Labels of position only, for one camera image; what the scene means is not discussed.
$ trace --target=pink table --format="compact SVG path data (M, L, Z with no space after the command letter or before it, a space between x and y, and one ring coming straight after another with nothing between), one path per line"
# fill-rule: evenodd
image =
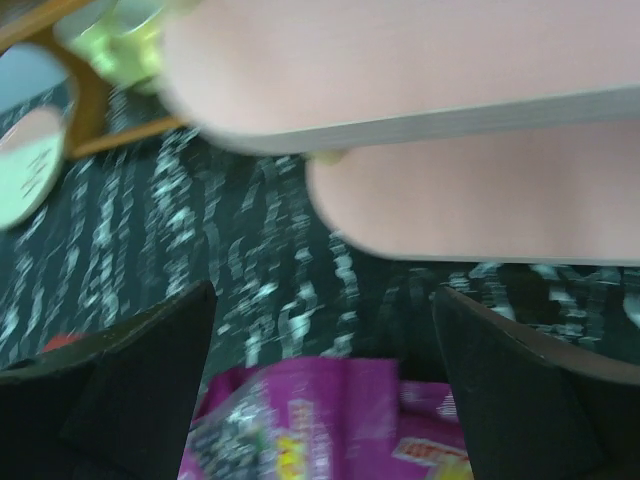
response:
M640 122L356 148L307 165L321 218L374 255L640 264Z

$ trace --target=pink tabletop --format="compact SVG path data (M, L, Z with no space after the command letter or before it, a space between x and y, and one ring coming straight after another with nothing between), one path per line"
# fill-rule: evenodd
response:
M202 0L167 20L163 94L220 138L616 88L640 83L638 18L637 0Z
M397 259L640 264L640 122L469 136L309 162L326 224Z

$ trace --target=red object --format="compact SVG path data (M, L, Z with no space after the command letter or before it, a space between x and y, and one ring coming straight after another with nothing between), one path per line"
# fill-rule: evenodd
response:
M82 333L56 335L51 340L49 340L49 343L44 346L44 348L42 349L42 353L55 350L56 348L64 347L65 345L69 345L70 343L73 343L76 340L80 340L85 336L86 335Z

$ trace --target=plastic bag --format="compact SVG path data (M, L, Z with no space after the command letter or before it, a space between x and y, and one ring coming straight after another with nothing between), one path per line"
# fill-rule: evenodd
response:
M390 360L302 357L248 381L253 371L225 372L179 479L473 478L449 386L399 382L396 370Z

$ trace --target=purple bag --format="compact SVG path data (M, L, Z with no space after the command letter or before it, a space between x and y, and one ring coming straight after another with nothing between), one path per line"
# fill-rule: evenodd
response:
M300 357L215 377L179 480L423 480L468 467L448 385L399 382L396 370Z

